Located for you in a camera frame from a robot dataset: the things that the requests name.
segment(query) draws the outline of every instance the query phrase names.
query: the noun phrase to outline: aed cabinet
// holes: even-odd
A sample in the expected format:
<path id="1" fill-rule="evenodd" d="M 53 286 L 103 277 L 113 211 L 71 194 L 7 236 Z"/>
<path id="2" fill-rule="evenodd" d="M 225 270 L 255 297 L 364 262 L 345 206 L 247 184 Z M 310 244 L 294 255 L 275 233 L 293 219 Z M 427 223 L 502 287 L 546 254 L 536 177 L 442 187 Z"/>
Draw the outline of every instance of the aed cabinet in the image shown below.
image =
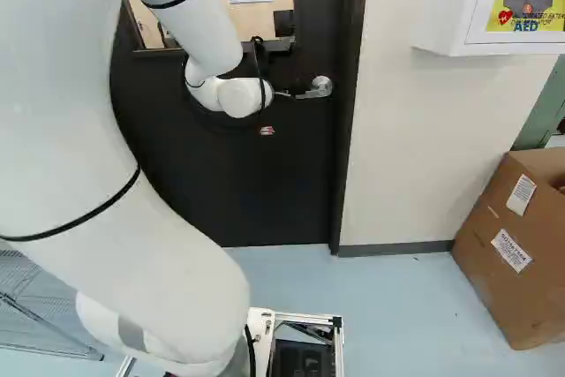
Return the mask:
<path id="1" fill-rule="evenodd" d="M 565 0 L 419 0 L 413 46 L 447 56 L 565 53 Z"/>

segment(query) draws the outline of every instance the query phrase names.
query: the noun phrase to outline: red heart logo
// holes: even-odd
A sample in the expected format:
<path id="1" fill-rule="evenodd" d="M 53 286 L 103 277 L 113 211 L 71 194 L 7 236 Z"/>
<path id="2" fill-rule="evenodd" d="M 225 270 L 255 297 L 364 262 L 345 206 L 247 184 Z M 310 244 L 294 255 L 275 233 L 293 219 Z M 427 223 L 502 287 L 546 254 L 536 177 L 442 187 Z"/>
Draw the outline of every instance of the red heart logo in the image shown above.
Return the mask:
<path id="1" fill-rule="evenodd" d="M 512 11 L 501 11 L 501 13 L 498 14 L 498 20 L 501 23 L 501 26 L 509 22 L 513 16 L 514 12 Z"/>

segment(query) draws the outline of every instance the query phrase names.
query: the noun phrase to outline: door handle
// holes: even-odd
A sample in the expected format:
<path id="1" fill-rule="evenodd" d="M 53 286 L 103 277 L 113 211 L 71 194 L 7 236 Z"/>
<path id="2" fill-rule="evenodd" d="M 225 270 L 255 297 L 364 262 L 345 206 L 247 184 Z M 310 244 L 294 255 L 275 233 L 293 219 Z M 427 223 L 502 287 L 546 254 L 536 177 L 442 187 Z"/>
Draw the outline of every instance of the door handle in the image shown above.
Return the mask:
<path id="1" fill-rule="evenodd" d="M 288 91 L 275 92 L 281 96 L 294 97 L 295 99 L 320 99 L 322 97 L 329 97 L 334 91 L 334 83 L 329 77 L 325 75 L 319 75 L 312 80 L 312 85 L 310 90 L 306 91 L 304 94 L 292 95 Z"/>

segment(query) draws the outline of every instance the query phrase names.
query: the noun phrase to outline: cardboard box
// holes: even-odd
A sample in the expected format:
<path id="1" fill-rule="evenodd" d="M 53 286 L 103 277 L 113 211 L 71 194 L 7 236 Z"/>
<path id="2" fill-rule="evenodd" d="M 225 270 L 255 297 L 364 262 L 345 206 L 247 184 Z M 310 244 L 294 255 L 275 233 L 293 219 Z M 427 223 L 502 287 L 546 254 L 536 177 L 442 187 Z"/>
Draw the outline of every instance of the cardboard box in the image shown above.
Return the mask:
<path id="1" fill-rule="evenodd" d="M 565 147 L 510 152 L 453 256 L 515 350 L 565 334 Z"/>

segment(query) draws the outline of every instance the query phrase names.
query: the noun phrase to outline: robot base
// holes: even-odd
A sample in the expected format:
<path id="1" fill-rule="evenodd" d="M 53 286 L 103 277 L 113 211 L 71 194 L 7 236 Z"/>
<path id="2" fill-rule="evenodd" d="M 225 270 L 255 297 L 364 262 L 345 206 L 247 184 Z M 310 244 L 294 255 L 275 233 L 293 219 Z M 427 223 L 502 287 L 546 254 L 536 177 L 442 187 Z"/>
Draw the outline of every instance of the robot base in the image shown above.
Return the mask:
<path id="1" fill-rule="evenodd" d="M 247 325 L 254 341 L 257 377 L 345 376 L 342 317 L 250 308 Z M 116 377 L 128 377 L 135 361 L 127 357 Z M 241 375 L 248 375 L 248 370 Z"/>

